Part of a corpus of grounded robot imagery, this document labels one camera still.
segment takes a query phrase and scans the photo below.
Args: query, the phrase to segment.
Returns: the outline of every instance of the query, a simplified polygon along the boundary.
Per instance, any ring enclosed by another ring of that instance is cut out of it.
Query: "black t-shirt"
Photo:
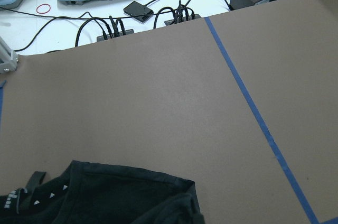
[[[0,224],[204,223],[193,181],[72,161],[59,177],[0,196]]]

